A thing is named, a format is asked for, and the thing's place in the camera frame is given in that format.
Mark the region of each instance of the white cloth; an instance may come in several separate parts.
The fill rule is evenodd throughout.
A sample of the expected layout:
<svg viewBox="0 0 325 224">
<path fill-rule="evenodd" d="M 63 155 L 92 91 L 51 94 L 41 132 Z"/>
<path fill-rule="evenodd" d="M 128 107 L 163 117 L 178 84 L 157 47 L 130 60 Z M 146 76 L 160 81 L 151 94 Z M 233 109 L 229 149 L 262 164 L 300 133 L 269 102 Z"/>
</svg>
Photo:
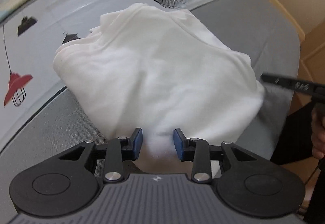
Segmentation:
<svg viewBox="0 0 325 224">
<path fill-rule="evenodd" d="M 54 70 L 108 139 L 142 128 L 135 164 L 145 172 L 190 172 L 177 159 L 174 129 L 213 145 L 235 142 L 263 102 L 249 56 L 189 10 L 136 3 L 102 15 L 91 32 L 57 50 Z"/>
</svg>

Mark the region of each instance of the red object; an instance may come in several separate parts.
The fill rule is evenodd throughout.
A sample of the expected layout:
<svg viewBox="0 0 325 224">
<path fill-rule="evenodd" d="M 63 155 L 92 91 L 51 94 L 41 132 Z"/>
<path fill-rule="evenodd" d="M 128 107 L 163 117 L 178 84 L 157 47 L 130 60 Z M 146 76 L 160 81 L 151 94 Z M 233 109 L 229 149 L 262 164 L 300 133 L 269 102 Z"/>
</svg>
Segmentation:
<svg viewBox="0 0 325 224">
<path fill-rule="evenodd" d="M 16 93 L 19 88 L 24 87 L 33 77 L 31 75 L 20 76 L 17 73 L 10 73 L 9 89 L 4 98 L 4 105 L 11 100 L 12 96 Z"/>
</svg>

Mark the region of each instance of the metal rivet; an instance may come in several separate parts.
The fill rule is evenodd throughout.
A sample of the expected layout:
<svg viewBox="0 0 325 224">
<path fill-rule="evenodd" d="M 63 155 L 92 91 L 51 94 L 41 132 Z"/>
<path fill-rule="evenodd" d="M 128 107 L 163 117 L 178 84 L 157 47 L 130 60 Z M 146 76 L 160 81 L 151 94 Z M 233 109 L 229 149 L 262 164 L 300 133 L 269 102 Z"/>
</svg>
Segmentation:
<svg viewBox="0 0 325 224">
<path fill-rule="evenodd" d="M 197 181 L 206 181 L 210 179 L 210 176 L 206 173 L 197 173 L 194 175 L 194 179 Z"/>
<path fill-rule="evenodd" d="M 105 178 L 106 178 L 107 180 L 111 180 L 111 181 L 113 181 L 113 180 L 118 180 L 118 179 L 120 179 L 121 177 L 122 177 L 121 174 L 118 173 L 118 172 L 109 172 L 109 173 L 105 174 Z"/>
</svg>

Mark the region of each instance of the gray gripper base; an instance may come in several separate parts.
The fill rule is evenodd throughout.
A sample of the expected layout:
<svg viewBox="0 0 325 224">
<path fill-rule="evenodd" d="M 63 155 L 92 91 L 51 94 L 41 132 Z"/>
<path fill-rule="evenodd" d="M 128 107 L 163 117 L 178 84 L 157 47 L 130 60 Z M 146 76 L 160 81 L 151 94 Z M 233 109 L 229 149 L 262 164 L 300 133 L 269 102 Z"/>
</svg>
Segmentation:
<svg viewBox="0 0 325 224">
<path fill-rule="evenodd" d="M 79 212 L 55 219 L 19 214 L 10 223 L 294 224 L 303 221 L 293 214 L 278 219 L 241 215 L 219 201 L 209 185 L 195 184 L 185 174 L 131 174 L 125 182 L 105 185 L 98 198 Z"/>
</svg>

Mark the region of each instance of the person's hand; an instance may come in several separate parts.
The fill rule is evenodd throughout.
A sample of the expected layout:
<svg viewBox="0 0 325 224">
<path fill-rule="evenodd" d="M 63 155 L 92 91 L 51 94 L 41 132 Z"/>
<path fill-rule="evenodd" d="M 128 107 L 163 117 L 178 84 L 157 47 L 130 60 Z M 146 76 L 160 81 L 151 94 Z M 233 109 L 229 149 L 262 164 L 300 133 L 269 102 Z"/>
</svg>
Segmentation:
<svg viewBox="0 0 325 224">
<path fill-rule="evenodd" d="M 313 143 L 313 156 L 316 159 L 324 158 L 325 154 L 325 117 L 320 119 L 315 109 L 312 113 L 311 128 L 313 133 L 311 135 L 311 141 Z"/>
</svg>

